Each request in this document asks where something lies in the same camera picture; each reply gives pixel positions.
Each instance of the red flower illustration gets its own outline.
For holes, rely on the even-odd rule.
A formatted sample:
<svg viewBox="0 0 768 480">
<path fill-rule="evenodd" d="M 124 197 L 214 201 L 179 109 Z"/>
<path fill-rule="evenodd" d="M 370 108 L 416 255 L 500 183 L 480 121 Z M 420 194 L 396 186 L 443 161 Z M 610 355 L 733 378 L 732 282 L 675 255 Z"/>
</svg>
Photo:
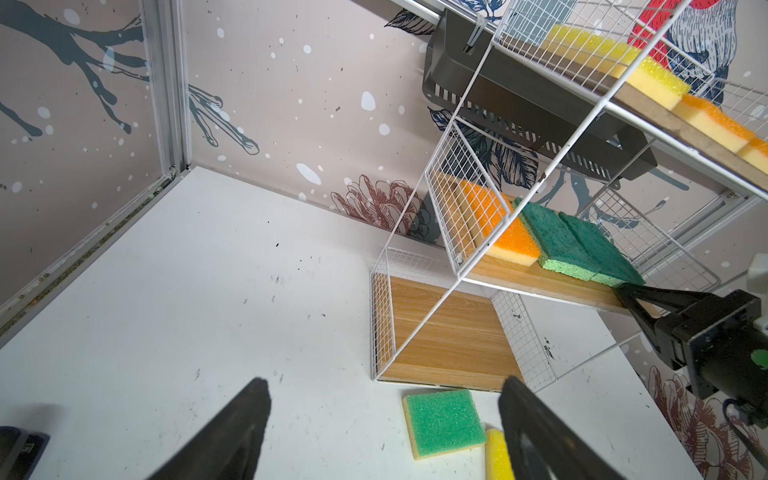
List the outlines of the red flower illustration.
<svg viewBox="0 0 768 480">
<path fill-rule="evenodd" d="M 395 180 L 391 184 L 379 180 L 374 188 L 366 175 L 360 175 L 359 182 L 349 182 L 346 196 L 332 192 L 331 198 L 339 212 L 385 230 L 391 230 L 411 192 L 413 189 L 402 180 Z M 416 194 L 397 227 L 397 233 L 405 235 L 411 230 L 413 221 L 421 208 L 422 199 Z"/>
<path fill-rule="evenodd" d="M 701 476 L 706 480 L 753 480 L 752 457 L 721 418 L 723 403 L 717 399 L 703 402 L 696 398 L 686 390 L 688 380 L 684 376 L 675 374 L 663 381 L 655 366 L 648 375 L 648 392 Z M 753 444 L 760 445 L 754 427 L 746 426 L 734 416 L 731 421 Z"/>
</svg>

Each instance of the black plastic object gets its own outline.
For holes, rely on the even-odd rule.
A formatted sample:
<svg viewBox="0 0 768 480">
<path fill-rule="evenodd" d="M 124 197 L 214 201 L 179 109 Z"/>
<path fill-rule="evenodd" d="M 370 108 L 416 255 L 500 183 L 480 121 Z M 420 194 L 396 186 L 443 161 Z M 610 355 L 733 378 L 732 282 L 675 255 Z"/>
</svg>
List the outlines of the black plastic object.
<svg viewBox="0 0 768 480">
<path fill-rule="evenodd" d="M 515 377 L 504 382 L 498 412 L 517 480 L 622 480 Z"/>
<path fill-rule="evenodd" d="M 422 91 L 432 102 L 454 110 L 491 41 L 483 31 L 465 52 L 475 25 L 446 9 L 427 48 Z M 461 115 L 544 157 L 553 158 L 592 109 L 592 104 L 493 48 L 469 92 Z M 621 147 L 607 140 L 618 137 Z M 561 162 L 606 182 L 646 144 L 638 129 L 609 114 L 600 115 Z M 656 167 L 647 149 L 621 175 L 633 180 Z"/>
<path fill-rule="evenodd" d="M 51 437 L 16 427 L 0 427 L 0 478 L 26 480 Z"/>
<path fill-rule="evenodd" d="M 270 407 L 266 380 L 251 380 L 150 480 L 251 480 Z"/>
<path fill-rule="evenodd" d="M 753 328 L 760 299 L 743 290 L 714 293 L 662 290 L 625 283 L 617 293 L 667 366 L 688 370 L 699 399 L 722 390 L 748 423 L 768 426 L 768 337 Z M 638 300 L 668 310 L 653 318 Z"/>
</svg>

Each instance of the table surface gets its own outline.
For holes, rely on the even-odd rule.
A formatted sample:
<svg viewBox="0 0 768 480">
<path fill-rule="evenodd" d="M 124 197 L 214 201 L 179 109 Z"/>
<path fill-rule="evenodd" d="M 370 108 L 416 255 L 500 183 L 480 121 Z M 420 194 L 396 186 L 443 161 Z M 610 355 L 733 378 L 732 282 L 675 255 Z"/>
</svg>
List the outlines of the table surface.
<svg viewBox="0 0 768 480">
<path fill-rule="evenodd" d="M 431 389 L 370 379 L 369 271 L 387 236 L 196 168 L 0 349 L 0 425 L 51 435 L 33 478 L 144 478 L 260 376 L 273 402 L 257 478 L 484 478 L 483 449 L 415 462 L 400 400 Z M 617 347 L 573 369 L 607 331 L 572 308 L 541 328 L 565 346 L 587 318 L 589 347 L 555 347 L 564 375 L 539 397 L 627 478 L 700 478 Z M 472 396 L 500 428 L 498 395 Z"/>
</svg>

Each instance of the dark green sponge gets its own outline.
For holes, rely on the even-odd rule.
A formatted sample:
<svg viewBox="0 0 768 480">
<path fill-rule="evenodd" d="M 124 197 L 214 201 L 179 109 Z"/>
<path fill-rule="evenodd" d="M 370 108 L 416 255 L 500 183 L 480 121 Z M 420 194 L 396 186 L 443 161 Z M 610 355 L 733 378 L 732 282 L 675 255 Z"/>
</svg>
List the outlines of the dark green sponge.
<svg viewBox="0 0 768 480">
<path fill-rule="evenodd" d="M 592 278 L 593 282 L 603 283 L 613 288 L 622 283 L 645 284 L 643 277 L 624 258 L 618 248 L 605 238 L 597 225 L 562 212 L 559 215 L 587 253 L 600 264 L 600 271 Z"/>
<path fill-rule="evenodd" d="M 408 395 L 402 407 L 416 460 L 485 444 L 469 390 Z"/>
<path fill-rule="evenodd" d="M 600 265 L 584 251 L 553 210 L 528 204 L 520 213 L 520 219 L 541 250 L 538 258 L 541 268 L 580 280 L 591 280 L 600 270 Z"/>
</svg>

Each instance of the bird illustration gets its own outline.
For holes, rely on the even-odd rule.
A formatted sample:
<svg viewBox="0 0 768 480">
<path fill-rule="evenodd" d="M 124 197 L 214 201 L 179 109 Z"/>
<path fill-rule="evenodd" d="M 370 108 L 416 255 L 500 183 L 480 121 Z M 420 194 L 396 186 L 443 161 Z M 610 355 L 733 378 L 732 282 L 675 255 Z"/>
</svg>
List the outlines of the bird illustration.
<svg viewBox="0 0 768 480">
<path fill-rule="evenodd" d="M 680 1 L 650 0 L 639 19 L 656 31 Z M 723 81 L 736 56 L 736 5 L 737 0 L 693 0 L 667 31 L 665 38 L 701 67 L 661 41 L 651 51 L 654 60 L 691 86 L 692 94 L 717 106 L 723 103 Z M 643 48 L 652 36 L 638 24 L 628 43 Z"/>
</svg>

